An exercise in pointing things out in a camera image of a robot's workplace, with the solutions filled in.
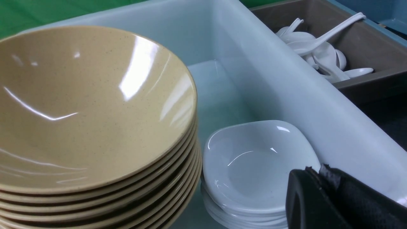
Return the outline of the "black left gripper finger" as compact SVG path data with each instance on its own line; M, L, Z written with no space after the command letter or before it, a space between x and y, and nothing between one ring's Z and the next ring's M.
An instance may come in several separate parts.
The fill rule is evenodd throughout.
M400 203L327 164L289 173L289 229L405 229L406 213Z

